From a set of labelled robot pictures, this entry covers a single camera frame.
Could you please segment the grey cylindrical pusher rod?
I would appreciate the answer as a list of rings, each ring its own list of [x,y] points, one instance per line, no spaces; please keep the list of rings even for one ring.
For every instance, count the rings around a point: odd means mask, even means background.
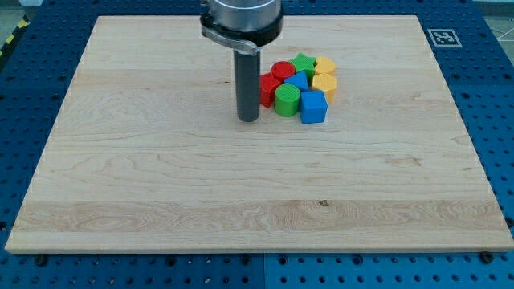
[[[241,121],[253,122],[259,118],[260,53],[234,51],[233,57],[237,115]]]

